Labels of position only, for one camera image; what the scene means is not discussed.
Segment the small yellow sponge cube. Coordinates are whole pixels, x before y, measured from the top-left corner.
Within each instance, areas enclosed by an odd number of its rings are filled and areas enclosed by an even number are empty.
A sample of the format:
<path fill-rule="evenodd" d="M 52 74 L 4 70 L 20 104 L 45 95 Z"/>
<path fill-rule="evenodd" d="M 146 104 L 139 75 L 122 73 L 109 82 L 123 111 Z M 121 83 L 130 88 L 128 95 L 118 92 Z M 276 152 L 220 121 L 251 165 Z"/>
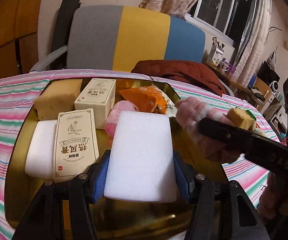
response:
<path fill-rule="evenodd" d="M 235 107 L 230 109 L 226 116 L 236 127 L 252 132 L 256 129 L 257 119 L 249 110 Z"/>

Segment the white foam sponge block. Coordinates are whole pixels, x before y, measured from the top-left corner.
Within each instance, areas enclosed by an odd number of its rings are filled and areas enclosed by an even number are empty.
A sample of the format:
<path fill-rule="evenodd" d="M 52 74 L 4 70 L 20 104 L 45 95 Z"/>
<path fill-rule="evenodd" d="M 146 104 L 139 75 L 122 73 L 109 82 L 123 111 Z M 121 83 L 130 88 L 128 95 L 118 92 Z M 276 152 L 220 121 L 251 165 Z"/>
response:
<path fill-rule="evenodd" d="M 109 158 L 104 196 L 131 202 L 176 201 L 169 117 L 122 111 Z"/>

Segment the pink hair roller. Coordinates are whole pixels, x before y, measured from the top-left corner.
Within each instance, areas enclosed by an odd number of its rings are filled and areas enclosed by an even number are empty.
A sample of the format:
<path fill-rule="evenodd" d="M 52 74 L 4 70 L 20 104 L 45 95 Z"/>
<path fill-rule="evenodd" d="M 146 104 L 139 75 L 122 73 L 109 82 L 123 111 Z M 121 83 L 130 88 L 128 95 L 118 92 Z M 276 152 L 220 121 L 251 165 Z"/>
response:
<path fill-rule="evenodd" d="M 113 106 L 104 123 L 104 129 L 111 137 L 115 134 L 118 119 L 122 111 L 138 112 L 139 108 L 129 100 L 121 100 Z"/>

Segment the mustard yellow sponge block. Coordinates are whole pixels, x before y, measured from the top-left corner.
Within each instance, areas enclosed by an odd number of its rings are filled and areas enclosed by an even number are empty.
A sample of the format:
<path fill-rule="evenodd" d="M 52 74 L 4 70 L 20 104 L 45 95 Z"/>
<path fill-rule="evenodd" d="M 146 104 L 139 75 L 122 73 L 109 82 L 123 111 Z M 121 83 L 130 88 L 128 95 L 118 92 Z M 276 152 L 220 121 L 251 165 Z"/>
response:
<path fill-rule="evenodd" d="M 83 79 L 53 81 L 34 100 L 34 109 L 40 121 L 57 120 L 59 113 L 75 110 L 75 100 L 81 92 Z"/>

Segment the cream printed carton box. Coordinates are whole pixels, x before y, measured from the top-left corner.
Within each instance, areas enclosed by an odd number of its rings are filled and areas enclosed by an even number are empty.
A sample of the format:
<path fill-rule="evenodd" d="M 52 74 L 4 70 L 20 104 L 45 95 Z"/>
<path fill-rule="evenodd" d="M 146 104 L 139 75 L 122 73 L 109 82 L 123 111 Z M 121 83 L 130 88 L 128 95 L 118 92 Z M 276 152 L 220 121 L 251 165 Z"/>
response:
<path fill-rule="evenodd" d="M 115 103 L 115 95 L 115 79 L 93 78 L 75 100 L 75 109 L 92 108 L 96 129 L 104 129 L 105 121 Z"/>

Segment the orange snack bag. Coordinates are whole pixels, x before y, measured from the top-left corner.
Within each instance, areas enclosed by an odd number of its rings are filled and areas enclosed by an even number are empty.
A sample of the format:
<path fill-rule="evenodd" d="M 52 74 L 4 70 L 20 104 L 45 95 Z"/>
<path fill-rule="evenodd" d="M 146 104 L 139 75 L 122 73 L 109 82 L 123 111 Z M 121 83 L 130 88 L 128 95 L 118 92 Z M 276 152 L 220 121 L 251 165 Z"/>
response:
<path fill-rule="evenodd" d="M 124 100 L 132 102 L 140 112 L 165 114 L 175 118 L 177 108 L 170 97 L 155 85 L 127 88 L 119 91 Z"/>

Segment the pink striped sock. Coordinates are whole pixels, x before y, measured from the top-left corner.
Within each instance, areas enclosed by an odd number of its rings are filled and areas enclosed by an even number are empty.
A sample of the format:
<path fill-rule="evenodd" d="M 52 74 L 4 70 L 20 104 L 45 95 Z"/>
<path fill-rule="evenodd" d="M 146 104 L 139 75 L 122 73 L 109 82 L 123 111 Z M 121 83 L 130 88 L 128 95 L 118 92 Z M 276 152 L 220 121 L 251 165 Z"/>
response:
<path fill-rule="evenodd" d="M 177 122 L 188 133 L 196 146 L 200 148 L 206 159 L 221 164 L 231 164 L 240 157 L 238 151 L 230 150 L 224 143 L 200 134 L 197 129 L 198 123 L 203 118 L 210 118 L 223 124 L 233 126 L 233 122 L 218 109 L 192 96 L 179 100 L 175 106 L 177 108 Z"/>

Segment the striped pink green tablecloth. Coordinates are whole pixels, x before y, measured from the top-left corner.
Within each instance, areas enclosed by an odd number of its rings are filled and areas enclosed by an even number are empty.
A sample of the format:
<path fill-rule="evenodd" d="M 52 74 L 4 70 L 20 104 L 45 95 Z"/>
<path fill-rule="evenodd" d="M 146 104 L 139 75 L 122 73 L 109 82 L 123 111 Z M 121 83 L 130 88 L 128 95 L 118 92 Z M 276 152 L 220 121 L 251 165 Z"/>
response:
<path fill-rule="evenodd" d="M 14 234 L 14 229 L 5 217 L 6 173 L 15 141 L 29 110 L 33 106 L 34 99 L 41 94 L 42 90 L 52 80 L 86 77 L 107 77 L 109 79 L 125 78 L 166 82 L 174 88 L 180 98 L 184 99 L 189 96 L 197 97 L 222 113 L 227 113 L 230 108 L 235 107 L 248 109 L 256 117 L 258 126 L 265 134 L 274 141 L 279 140 L 265 118 L 246 101 L 228 95 L 217 96 L 202 88 L 180 81 L 164 79 L 157 76 L 146 76 L 143 74 L 93 69 L 31 72 L 29 74 L 0 79 L 0 239 L 11 239 Z"/>

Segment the wooden side desk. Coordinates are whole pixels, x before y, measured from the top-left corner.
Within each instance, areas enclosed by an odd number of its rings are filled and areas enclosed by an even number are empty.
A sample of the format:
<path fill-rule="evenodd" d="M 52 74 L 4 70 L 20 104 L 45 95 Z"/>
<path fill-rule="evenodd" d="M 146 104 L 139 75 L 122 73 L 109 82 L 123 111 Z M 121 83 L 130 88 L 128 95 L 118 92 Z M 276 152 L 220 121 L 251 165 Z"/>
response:
<path fill-rule="evenodd" d="M 256 107 L 260 113 L 264 113 L 275 100 L 271 88 L 260 79 L 256 78 L 252 86 L 243 87 L 234 82 L 232 75 L 229 75 L 228 72 L 225 72 L 222 68 L 207 62 L 203 63 L 217 75 L 226 87 L 229 95 L 246 100 L 252 106 Z"/>

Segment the white box with pens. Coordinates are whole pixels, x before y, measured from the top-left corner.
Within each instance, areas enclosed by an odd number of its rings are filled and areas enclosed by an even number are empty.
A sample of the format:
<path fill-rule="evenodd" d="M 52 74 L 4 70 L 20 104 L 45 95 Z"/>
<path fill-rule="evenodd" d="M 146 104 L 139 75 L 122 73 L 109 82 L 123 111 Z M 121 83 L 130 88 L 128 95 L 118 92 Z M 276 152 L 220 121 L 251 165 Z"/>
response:
<path fill-rule="evenodd" d="M 212 47 L 206 62 L 217 66 L 223 59 L 225 44 L 218 41 L 217 37 L 212 37 Z"/>

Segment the gold tray box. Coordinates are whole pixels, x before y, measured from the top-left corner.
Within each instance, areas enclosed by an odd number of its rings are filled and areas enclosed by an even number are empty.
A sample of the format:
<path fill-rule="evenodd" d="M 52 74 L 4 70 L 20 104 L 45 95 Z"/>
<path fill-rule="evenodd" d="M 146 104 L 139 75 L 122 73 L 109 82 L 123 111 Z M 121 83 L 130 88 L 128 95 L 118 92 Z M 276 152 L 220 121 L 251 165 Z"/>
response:
<path fill-rule="evenodd" d="M 38 123 L 35 109 L 30 109 L 20 129 L 9 162 L 5 182 L 5 216 L 16 228 L 34 195 L 44 182 L 25 173 L 25 163 Z M 170 119 L 173 149 L 197 172 L 219 183 L 228 178 L 222 165 L 205 159 L 188 134 Z M 185 231 L 193 207 L 180 196 L 172 203 L 138 203 L 102 198 L 90 206 L 99 239 L 167 239 Z"/>

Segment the dark red jacket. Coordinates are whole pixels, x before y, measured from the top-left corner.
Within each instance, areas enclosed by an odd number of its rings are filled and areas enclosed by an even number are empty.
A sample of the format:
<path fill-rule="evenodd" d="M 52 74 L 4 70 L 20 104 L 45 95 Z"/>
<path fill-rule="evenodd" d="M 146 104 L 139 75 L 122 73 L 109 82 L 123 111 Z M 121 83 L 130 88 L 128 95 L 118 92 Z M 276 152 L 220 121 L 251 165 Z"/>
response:
<path fill-rule="evenodd" d="M 218 96 L 227 94 L 217 75 L 203 63 L 182 60 L 139 61 L 133 73 L 180 81 L 203 88 Z"/>

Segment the grey yellow blue chair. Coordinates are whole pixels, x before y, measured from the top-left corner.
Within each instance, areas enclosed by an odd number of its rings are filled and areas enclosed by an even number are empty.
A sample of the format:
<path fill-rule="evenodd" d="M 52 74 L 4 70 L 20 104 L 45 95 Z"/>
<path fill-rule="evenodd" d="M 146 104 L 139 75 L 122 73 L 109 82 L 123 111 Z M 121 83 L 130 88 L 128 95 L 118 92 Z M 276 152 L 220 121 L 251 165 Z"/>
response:
<path fill-rule="evenodd" d="M 32 70 L 99 69 L 131 72 L 145 60 L 200 63 L 206 35 L 174 16 L 122 5 L 62 0 L 51 53 Z"/>

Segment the window with white frame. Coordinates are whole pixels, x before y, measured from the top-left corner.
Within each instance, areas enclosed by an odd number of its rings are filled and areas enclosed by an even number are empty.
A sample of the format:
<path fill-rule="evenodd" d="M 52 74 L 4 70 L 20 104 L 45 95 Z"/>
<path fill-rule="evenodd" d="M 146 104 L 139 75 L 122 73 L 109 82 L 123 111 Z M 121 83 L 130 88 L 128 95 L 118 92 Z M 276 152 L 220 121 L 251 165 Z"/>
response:
<path fill-rule="evenodd" d="M 218 38 L 237 48 L 244 31 L 251 0 L 197 0 L 187 14 Z"/>

